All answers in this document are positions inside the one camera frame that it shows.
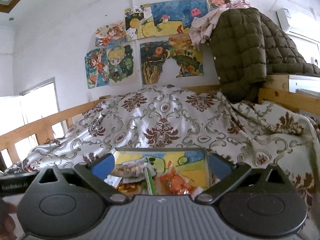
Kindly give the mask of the operator left hand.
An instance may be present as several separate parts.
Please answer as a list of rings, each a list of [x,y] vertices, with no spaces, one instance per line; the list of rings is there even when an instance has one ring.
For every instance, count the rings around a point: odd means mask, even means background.
[[[15,214],[17,207],[1,199],[1,239],[15,240],[16,224],[11,214]]]

